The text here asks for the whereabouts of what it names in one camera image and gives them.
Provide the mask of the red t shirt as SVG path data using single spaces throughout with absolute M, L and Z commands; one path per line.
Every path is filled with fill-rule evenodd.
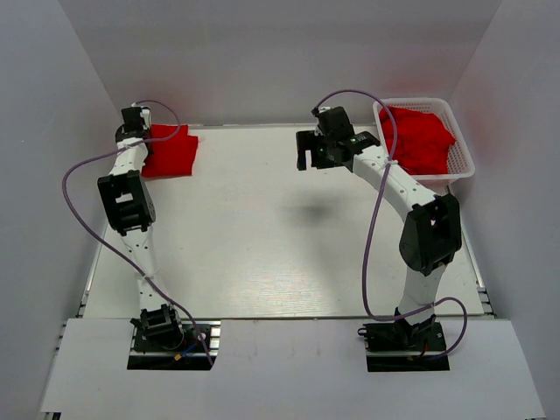
M 193 175 L 199 138 L 182 124 L 178 133 L 168 140 L 148 143 L 142 176 L 147 179 L 178 178 Z

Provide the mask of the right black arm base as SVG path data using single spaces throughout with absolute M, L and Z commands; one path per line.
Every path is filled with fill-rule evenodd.
M 444 372 L 450 370 L 443 328 L 439 322 L 410 340 L 395 323 L 369 323 L 357 330 L 365 345 L 369 373 Z

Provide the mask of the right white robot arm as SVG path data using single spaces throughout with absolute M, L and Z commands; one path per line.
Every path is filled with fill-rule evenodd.
M 459 203 L 419 184 L 390 159 L 367 131 L 356 132 L 342 107 L 315 108 L 313 130 L 296 134 L 297 168 L 344 167 L 371 185 L 403 222 L 399 253 L 407 266 L 402 298 L 391 321 L 396 341 L 413 349 L 427 337 L 445 269 L 462 246 Z

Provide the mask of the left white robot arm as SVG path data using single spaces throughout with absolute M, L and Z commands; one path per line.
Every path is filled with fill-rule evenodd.
M 158 273 L 151 229 L 156 213 L 142 177 L 148 157 L 148 145 L 142 141 L 150 133 L 148 117 L 126 115 L 115 133 L 121 152 L 109 174 L 97 180 L 109 225 L 121 236 L 127 255 L 142 271 L 136 276 L 141 314 L 132 323 L 145 335 L 155 325 L 155 312 L 161 305 L 150 285 L 157 280 Z

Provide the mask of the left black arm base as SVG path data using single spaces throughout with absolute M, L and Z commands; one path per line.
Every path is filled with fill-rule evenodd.
M 129 371 L 209 371 L 216 361 L 221 324 L 199 324 L 199 336 L 184 322 L 177 337 L 156 340 L 134 327 L 127 369 Z

